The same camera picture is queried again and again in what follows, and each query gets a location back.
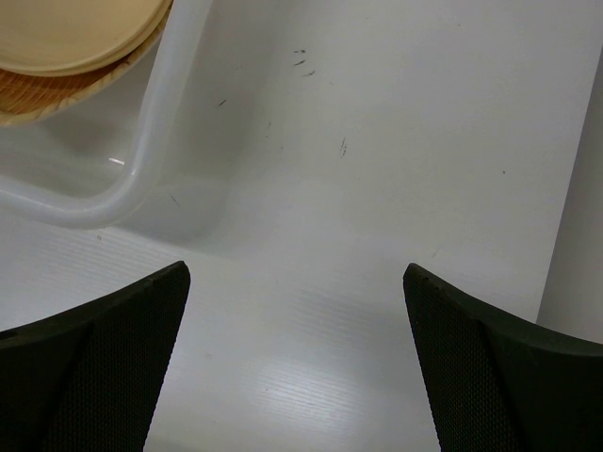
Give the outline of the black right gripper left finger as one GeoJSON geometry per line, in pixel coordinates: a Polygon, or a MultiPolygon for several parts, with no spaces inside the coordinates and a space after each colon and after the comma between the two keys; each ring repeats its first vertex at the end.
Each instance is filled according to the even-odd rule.
{"type": "Polygon", "coordinates": [[[189,288],[189,269],[176,262],[2,331],[2,450],[142,450],[189,288]]]}

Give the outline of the woven bamboo tray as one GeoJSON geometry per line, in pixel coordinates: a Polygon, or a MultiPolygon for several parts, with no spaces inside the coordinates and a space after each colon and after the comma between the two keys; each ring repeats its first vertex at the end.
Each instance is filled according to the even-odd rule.
{"type": "MultiPolygon", "coordinates": [[[[172,5],[172,2],[165,1],[158,15],[162,14],[169,4],[172,5]]],[[[39,77],[3,70],[1,72],[1,125],[8,127],[41,120],[106,89],[145,57],[160,39],[165,26],[154,41],[147,41],[124,59],[93,72],[39,77]]]]}

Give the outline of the yellow bear plate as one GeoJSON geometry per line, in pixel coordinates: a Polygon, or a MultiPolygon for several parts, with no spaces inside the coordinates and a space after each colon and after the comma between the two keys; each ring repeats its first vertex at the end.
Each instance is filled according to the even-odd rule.
{"type": "Polygon", "coordinates": [[[170,1],[3,0],[1,68],[47,76],[115,62],[157,29],[170,1]]]}
{"type": "Polygon", "coordinates": [[[161,32],[161,30],[165,26],[166,17],[169,15],[170,9],[171,4],[169,4],[169,7],[165,9],[162,14],[154,18],[138,36],[136,36],[131,42],[125,44],[124,47],[119,49],[114,55],[106,56],[99,61],[88,63],[73,70],[68,70],[66,74],[77,75],[102,69],[124,59],[125,57],[128,57],[140,46],[143,46],[147,41],[154,41],[156,36],[161,32]]]}

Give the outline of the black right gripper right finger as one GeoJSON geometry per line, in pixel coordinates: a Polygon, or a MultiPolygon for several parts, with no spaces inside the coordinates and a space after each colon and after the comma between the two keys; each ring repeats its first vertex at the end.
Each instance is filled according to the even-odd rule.
{"type": "Polygon", "coordinates": [[[403,291],[443,451],[599,451],[602,346],[411,264],[403,291]]]}

